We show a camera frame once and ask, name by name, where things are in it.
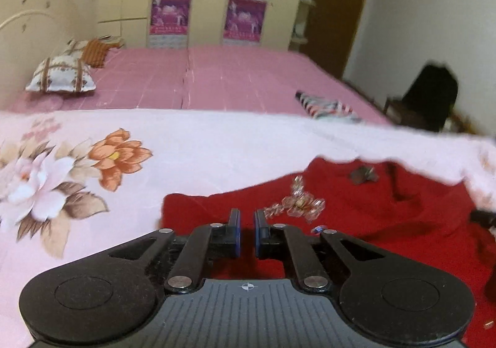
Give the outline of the red sequinned sweater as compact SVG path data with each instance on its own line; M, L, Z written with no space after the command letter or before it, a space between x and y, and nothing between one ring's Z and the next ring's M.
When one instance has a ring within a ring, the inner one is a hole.
M470 347L493 347L495 328L495 239L470 220L475 205L464 185L446 185L410 172L396 162L372 164L377 181L358 182L354 172L365 166L355 160L334 163L315 158L301 172L306 192L325 208L312 222L281 213L268 221L286 223L311 233L316 226L335 229L375 246L452 273L476 299L473 320L465 334ZM291 194L295 174L208 197L168 194L162 226L186 235L212 222L225 222L241 212L241 258L215 267L217 277L271 278L284 275L281 263L259 261L254 252L254 213Z

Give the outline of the black chair with garment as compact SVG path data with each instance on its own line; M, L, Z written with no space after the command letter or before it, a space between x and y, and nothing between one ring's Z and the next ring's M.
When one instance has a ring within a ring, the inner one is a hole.
M428 62L401 98L387 97L383 113L393 109L401 126L440 132L457 96L458 81L449 67Z

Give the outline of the floral white bed sheet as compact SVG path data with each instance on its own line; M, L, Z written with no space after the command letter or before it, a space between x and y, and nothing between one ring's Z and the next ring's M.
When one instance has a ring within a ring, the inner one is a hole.
M4 112L1 144L13 149L45 131L51 148L87 150L121 129L152 155L136 174L125 175L114 192L88 180L108 212L72 220L65 260L152 231L168 194L210 195L244 188L302 170L317 156L333 162L393 160L444 183L467 179L472 189L495 192L495 178L483 167L484 159L495 157L495 143L487 137L300 116L174 110Z

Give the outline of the striped folded cloth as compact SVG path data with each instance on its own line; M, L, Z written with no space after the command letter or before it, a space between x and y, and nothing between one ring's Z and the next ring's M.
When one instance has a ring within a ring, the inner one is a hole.
M297 91L295 99L303 107L305 112L317 121L337 121L342 123L360 123L362 119L354 110L339 100L328 100L322 97L309 95Z

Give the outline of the pink mattress cover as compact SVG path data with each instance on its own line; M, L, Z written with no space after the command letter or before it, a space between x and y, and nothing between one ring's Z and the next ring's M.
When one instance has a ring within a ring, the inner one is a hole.
M299 53L258 47L110 51L104 67L91 71L95 91L43 95L16 91L6 110L174 109L249 111L304 116L296 93L340 102L367 124L390 121L338 79Z

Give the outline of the orange striped pillow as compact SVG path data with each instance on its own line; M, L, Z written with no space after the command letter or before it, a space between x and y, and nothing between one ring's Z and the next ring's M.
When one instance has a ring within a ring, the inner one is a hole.
M97 38L89 41L72 40L61 54L80 59L91 68L103 68L109 51L121 46L121 42L103 42Z

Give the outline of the lower right purple poster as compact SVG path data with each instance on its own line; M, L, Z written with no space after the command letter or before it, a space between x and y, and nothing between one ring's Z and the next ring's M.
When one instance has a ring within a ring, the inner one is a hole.
M267 3L253 0L229 0L223 44L256 46L261 32Z

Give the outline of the lower left purple poster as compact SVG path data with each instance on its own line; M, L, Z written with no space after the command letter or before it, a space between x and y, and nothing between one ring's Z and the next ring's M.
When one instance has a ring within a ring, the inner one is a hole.
M181 49L188 46L190 2L152 0L147 47Z

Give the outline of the cream curved headboard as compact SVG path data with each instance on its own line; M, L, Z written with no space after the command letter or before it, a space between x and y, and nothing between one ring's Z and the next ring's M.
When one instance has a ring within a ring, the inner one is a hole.
M72 0L1 0L1 108L13 104L39 63L85 36Z

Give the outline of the brown wooden door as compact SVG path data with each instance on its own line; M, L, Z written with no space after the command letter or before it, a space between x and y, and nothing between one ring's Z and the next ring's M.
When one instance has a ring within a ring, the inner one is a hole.
M340 79L346 69L365 0L314 0L299 52Z

